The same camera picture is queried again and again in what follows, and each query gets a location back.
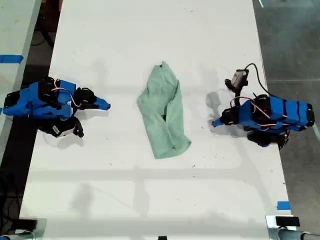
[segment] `white table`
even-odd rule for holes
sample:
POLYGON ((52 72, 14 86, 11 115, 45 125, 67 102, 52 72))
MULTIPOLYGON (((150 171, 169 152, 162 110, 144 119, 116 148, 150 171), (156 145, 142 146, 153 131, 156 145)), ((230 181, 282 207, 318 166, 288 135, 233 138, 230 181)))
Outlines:
MULTIPOLYGON (((22 55, 20 64, 0 64, 0 107, 8 93, 21 87, 41 0, 0 0, 0 55, 22 55)), ((0 115, 0 163, 12 119, 0 115)))
MULTIPOLYGON (((20 217, 47 219, 46 240, 268 239, 265 215, 290 214, 276 208, 288 200, 278 147, 208 124, 233 97, 224 79, 251 62, 265 82, 251 0, 64 0, 50 75, 111 109, 77 112, 83 138, 37 133, 20 217), (192 144, 156 160, 137 98, 162 60, 192 144)), ((248 80, 242 95, 263 93, 248 80)))

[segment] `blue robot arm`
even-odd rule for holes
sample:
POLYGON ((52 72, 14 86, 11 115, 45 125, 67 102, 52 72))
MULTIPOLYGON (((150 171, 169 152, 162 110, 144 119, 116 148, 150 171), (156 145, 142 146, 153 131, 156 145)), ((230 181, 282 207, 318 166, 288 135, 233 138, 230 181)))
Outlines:
POLYGON ((89 88, 78 88, 65 80, 45 77, 28 88, 7 94, 3 113, 8 116, 35 119, 40 130, 55 137, 74 133, 83 137, 80 121, 74 116, 77 110, 101 109, 111 105, 94 95, 89 88))
MULTIPOLYGON (((260 83, 257 66, 254 65, 260 83)), ((225 80, 229 90, 235 93, 235 106, 222 112, 220 118, 214 120, 212 125, 242 125, 245 131, 251 131, 248 139, 267 147, 270 143, 278 143, 281 149, 289 139, 290 130, 303 131, 315 122, 315 115, 311 104, 302 101, 284 100, 270 94, 260 83, 261 87, 269 93, 262 94, 254 99, 240 104, 240 93, 243 86, 248 85, 249 70, 238 69, 232 80, 225 80)))

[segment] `blue tape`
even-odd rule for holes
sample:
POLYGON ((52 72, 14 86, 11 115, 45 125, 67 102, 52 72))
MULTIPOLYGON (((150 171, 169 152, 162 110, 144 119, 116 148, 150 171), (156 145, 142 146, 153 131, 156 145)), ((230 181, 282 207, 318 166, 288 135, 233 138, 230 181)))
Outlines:
POLYGON ((0 64, 19 64, 23 59, 22 55, 0 55, 0 64))
POLYGON ((277 210, 290 210, 290 202, 289 201, 278 201, 276 206, 277 210))

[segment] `black wire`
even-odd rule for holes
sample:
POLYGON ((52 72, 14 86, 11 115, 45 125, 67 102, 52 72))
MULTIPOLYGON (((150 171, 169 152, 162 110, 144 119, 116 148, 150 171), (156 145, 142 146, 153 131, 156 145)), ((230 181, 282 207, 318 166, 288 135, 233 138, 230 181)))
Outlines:
POLYGON ((41 42, 36 43, 36 44, 31 43, 31 46, 39 46, 39 45, 43 44, 45 41, 46 41, 46 39, 45 39, 45 37, 43 37, 43 40, 41 42))
POLYGON ((37 44, 31 44, 31 46, 39 46, 41 44, 43 44, 46 41, 46 39, 44 38, 41 42, 37 43, 37 44))
POLYGON ((260 77, 259 77, 259 72, 258 72, 258 68, 257 68, 257 65, 255 63, 250 63, 248 64, 244 69, 246 70, 249 66, 253 65, 254 68, 255 68, 255 71, 256 71, 256 77, 258 78, 258 82, 261 86, 261 88, 266 92, 268 93, 270 96, 272 97, 276 97, 275 95, 271 94, 270 92, 267 91, 267 89, 265 89, 265 87, 261 84, 261 81, 260 81, 260 77))

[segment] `crumpled cloth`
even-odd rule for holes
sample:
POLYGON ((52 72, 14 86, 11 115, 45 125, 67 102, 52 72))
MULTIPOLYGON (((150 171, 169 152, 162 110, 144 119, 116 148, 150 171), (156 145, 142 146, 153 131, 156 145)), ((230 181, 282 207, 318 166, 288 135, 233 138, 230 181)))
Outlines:
POLYGON ((178 156, 189 148, 180 83, 164 61, 154 66, 137 104, 156 159, 178 156))

